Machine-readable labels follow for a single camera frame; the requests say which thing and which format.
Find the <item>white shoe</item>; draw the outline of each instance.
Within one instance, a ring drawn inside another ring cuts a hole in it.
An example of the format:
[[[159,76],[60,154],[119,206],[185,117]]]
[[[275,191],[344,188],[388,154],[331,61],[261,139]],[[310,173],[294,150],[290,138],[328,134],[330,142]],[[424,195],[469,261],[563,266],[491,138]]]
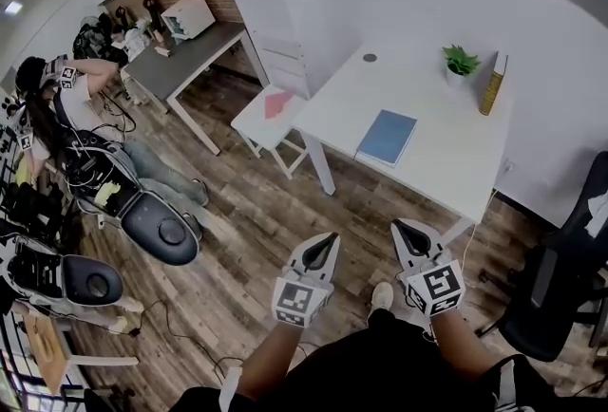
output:
[[[388,282],[380,282],[380,284],[378,284],[373,290],[373,295],[371,296],[370,316],[377,309],[390,310],[394,298],[395,292],[392,289],[392,285]]]
[[[121,334],[124,332],[128,324],[129,323],[124,316],[119,316],[116,318],[116,324],[110,326],[107,330],[110,332],[110,334]]]
[[[133,297],[122,297],[116,305],[129,312],[137,312],[138,314],[143,312],[143,304],[137,299],[133,299]]]

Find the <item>desk leg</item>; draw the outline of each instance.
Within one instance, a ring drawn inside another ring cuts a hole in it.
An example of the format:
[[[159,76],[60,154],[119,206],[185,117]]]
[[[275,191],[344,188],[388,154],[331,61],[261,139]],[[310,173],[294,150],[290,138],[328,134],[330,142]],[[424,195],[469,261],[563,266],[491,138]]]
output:
[[[161,113],[163,115],[169,111],[167,109],[167,107],[164,106],[164,104],[158,99],[158,97],[154,93],[150,92],[143,84],[140,84],[140,88],[147,95],[147,97],[152,101],[152,103],[159,108],[159,110],[161,111]]]
[[[135,366],[140,361],[134,356],[129,357],[108,357],[108,356],[82,356],[71,355],[69,357],[71,365],[81,366]]]
[[[300,135],[306,144],[308,153],[311,155],[311,160],[313,161],[314,169],[316,170],[316,174],[319,176],[319,180],[323,186],[323,191],[331,196],[333,193],[335,193],[335,184],[333,183],[330,166],[327,164],[327,160],[325,159],[323,145],[321,145],[320,141],[314,137],[311,137],[310,135],[305,134],[304,132],[300,132]]]
[[[183,106],[180,105],[180,102],[178,102],[177,98],[169,97],[167,102],[169,103],[171,108],[176,111],[180,118],[186,123],[186,125],[188,125],[190,129],[197,135],[197,137],[199,137],[202,143],[209,147],[209,150],[215,155],[219,154],[218,147],[213,143],[209,136],[203,132],[202,128],[200,128],[200,125],[196,123],[192,117],[190,117],[188,112],[183,108]]]
[[[449,242],[451,242],[457,236],[463,234],[466,230],[468,230],[471,226],[473,226],[473,222],[468,218],[460,218],[454,226],[452,226],[444,235],[441,237],[442,245],[446,246]]]
[[[251,37],[249,37],[249,34],[246,31],[243,32],[243,35],[240,38],[240,42],[243,44],[245,54],[247,54],[247,57],[251,62],[251,66],[254,68],[254,71],[256,72],[257,78],[259,79],[259,82],[261,83],[262,87],[268,86],[270,84],[270,81],[268,80],[268,76],[266,76],[264,66],[262,66],[262,63],[257,57],[257,52],[256,48],[254,47],[254,43],[251,42]]]

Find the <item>white strap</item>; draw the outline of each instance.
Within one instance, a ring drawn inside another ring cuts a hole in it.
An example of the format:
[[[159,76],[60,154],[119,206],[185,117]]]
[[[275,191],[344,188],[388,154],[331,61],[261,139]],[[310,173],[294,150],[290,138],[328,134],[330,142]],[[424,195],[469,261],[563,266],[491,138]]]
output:
[[[240,366],[231,366],[228,368],[226,381],[219,392],[219,410],[221,410],[221,412],[228,412],[230,403],[237,393],[238,381],[240,380],[242,373],[243,369]]]

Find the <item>blue book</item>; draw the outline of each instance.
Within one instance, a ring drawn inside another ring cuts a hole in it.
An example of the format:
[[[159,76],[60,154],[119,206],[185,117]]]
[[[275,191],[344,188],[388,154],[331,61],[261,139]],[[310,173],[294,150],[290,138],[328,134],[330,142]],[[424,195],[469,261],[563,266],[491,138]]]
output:
[[[417,122],[411,117],[382,110],[357,147],[357,153],[394,167],[408,145]]]

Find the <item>pink paper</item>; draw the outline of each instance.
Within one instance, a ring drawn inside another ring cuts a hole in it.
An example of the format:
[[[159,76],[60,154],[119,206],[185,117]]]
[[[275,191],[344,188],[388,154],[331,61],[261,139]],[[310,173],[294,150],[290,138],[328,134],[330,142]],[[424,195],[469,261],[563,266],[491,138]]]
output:
[[[266,97],[266,120],[273,119],[285,109],[285,104],[294,96],[294,93],[284,91]]]

